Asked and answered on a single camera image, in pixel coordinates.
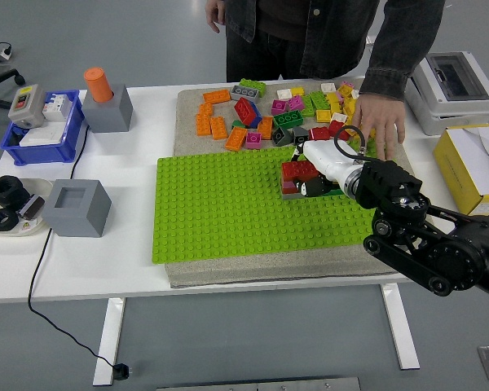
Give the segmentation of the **person's right hand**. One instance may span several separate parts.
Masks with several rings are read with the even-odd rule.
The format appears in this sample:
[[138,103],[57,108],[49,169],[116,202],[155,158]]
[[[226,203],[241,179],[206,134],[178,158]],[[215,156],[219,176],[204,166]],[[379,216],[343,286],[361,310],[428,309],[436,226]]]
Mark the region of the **person's right hand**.
[[223,0],[207,0],[205,3],[205,18],[207,25],[215,33],[221,32],[226,25],[226,6]]

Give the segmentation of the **person's left hand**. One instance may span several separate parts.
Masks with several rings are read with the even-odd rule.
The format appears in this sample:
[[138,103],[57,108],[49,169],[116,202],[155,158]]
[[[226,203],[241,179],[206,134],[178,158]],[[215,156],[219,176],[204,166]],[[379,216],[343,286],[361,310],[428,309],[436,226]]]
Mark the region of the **person's left hand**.
[[393,160],[395,145],[405,139],[405,116],[402,101],[378,94],[361,94],[355,103],[352,125],[366,138],[375,130],[377,158]]

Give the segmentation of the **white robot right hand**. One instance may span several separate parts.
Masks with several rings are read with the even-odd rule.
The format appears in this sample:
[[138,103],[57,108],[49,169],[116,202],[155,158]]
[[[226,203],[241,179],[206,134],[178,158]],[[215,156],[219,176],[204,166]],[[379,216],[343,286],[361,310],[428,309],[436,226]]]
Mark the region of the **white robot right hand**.
[[295,180],[297,190],[305,197],[322,196],[338,188],[351,199],[355,198],[363,165],[355,162],[356,152],[343,140],[312,140],[296,146],[291,161],[304,155],[319,172],[308,181]]

